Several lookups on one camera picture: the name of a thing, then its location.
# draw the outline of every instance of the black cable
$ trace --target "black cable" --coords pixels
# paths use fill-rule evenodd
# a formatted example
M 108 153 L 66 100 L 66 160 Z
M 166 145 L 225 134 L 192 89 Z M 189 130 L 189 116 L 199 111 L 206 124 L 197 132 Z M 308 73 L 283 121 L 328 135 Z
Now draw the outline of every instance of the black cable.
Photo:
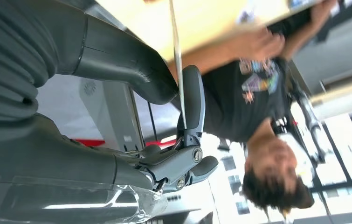
M 150 111 L 151 124 L 152 124 L 152 130 L 154 131 L 154 137 L 155 137 L 155 140 L 158 141 L 157 129 L 155 128 L 155 122 L 154 122 L 154 116 L 152 115 L 151 104 L 148 101 L 147 101 L 147 104 L 148 104 L 148 110 Z

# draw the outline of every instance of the robotic hand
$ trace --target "robotic hand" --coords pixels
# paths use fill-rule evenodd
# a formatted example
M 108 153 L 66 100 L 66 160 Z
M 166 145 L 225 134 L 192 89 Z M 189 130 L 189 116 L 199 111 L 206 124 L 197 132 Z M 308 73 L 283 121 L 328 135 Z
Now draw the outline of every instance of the robotic hand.
M 205 100 L 198 69 L 184 69 L 187 127 L 178 143 L 135 158 L 62 136 L 37 114 L 37 88 L 54 74 L 123 82 L 154 104 L 178 92 L 160 55 L 116 27 L 55 0 L 0 0 L 0 224 L 139 223 L 166 205 L 157 191 L 200 182 Z

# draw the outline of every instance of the wall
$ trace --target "wall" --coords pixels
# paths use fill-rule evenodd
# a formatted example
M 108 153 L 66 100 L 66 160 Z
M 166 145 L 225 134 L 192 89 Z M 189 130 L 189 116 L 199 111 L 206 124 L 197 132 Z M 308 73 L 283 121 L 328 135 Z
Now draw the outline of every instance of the wall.
M 320 81 L 352 71 L 352 20 L 330 32 L 326 42 L 308 46 L 293 59 L 312 94 Z

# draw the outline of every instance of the metal bolt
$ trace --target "metal bolt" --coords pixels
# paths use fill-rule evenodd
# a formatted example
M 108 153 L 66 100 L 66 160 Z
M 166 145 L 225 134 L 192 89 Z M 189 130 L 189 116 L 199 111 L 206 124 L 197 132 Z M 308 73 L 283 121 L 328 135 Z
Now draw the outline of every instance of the metal bolt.
M 178 189 L 183 188 L 183 187 L 184 187 L 184 184 L 185 184 L 184 178 L 179 179 L 179 181 L 177 181 L 177 188 L 178 188 Z
M 197 150 L 194 154 L 193 154 L 193 160 L 195 161 L 199 161 L 200 158 L 202 156 L 202 152 L 200 150 Z

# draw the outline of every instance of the person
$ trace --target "person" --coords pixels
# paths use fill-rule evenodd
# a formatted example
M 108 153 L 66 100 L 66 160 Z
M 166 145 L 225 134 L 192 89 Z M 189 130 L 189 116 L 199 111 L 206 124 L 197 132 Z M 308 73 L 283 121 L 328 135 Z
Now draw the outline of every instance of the person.
M 311 8 L 311 21 L 287 40 L 266 28 L 183 55 L 196 65 L 206 98 L 204 131 L 235 142 L 246 142 L 248 156 L 242 192 L 257 207 L 280 210 L 307 208 L 314 200 L 297 177 L 292 149 L 272 130 L 284 117 L 287 62 L 324 25 L 337 0 Z M 176 78 L 174 63 L 169 64 Z M 173 104 L 179 108 L 176 100 Z

